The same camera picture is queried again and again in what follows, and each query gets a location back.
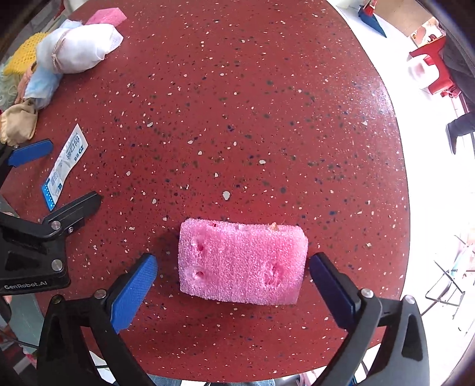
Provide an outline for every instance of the beige pouch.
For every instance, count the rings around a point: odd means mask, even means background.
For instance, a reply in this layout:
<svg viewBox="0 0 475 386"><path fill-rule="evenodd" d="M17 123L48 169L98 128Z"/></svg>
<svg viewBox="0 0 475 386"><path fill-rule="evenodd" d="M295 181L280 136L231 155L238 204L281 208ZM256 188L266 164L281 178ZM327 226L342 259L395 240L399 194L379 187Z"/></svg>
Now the beige pouch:
<svg viewBox="0 0 475 386"><path fill-rule="evenodd" d="M0 115L0 141L15 146L31 139L37 119L38 111L30 99L7 108Z"/></svg>

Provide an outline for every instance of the pink sponge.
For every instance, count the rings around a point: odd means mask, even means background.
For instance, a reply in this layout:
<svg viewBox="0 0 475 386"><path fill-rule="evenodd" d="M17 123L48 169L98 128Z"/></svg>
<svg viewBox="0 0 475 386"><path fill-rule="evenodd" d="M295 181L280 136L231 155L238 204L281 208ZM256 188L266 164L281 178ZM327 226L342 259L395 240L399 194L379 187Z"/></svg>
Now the pink sponge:
<svg viewBox="0 0 475 386"><path fill-rule="evenodd" d="M89 24L112 24L117 27L124 20L127 20L127 16L119 8L106 8L104 10L96 11L94 15L86 22Z"/></svg>
<svg viewBox="0 0 475 386"><path fill-rule="evenodd" d="M295 304L307 248L298 226L188 219L178 245L180 289L205 299Z"/></svg>

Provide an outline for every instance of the tabletop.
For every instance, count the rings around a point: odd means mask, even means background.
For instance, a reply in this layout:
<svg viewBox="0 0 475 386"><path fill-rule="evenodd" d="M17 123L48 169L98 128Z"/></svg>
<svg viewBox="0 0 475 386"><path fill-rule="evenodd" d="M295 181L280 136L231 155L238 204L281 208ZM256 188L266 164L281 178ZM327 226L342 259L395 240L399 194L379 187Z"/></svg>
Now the tabletop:
<svg viewBox="0 0 475 386"><path fill-rule="evenodd" d="M98 213L67 240L68 299L107 288L143 252L159 276L121 336L145 371L251 381L326 365L345 336L306 273L294 306L180 293L188 217L299 225L355 284L398 299L409 250L408 187L394 110L355 36L325 1L90 1L118 6L121 46L65 75L34 140L51 157L10 173L22 218L74 126L89 148L57 208L91 191ZM223 192L230 192L229 200ZM46 310L52 293L40 293Z"/></svg>

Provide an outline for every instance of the white floor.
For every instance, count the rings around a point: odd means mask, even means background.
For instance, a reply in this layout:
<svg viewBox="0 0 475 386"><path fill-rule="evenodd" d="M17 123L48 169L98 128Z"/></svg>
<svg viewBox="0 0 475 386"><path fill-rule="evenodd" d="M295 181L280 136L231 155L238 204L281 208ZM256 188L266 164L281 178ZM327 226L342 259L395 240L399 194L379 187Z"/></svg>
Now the white floor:
<svg viewBox="0 0 475 386"><path fill-rule="evenodd" d="M362 23L357 10L335 9L373 62L394 106L410 203L410 251L403 295L413 295L423 311L431 303L425 294L441 274L434 260L445 269L452 267L459 247L454 234L466 235L475 218L471 205L475 197L471 138L459 138L457 154L451 154L445 126L456 118L452 101L418 89L408 73L407 58L416 49L410 38L378 18L386 39ZM465 306L473 304L473 298L467 297L464 302ZM475 310L461 311L452 320L455 308L438 304L423 317L433 386L444 382L473 336L473 328L466 331L467 318L472 320ZM367 365L374 355L375 350L368 353Z"/></svg>

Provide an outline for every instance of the white bag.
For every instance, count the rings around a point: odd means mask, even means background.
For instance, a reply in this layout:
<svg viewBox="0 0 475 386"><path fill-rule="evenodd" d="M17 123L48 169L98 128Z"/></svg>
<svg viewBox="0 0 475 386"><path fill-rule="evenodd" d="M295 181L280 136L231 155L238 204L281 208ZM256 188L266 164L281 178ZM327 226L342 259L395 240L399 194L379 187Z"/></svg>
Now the white bag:
<svg viewBox="0 0 475 386"><path fill-rule="evenodd" d="M74 74L94 67L122 43L112 24L58 28L36 47L37 63L55 74Z"/></svg>

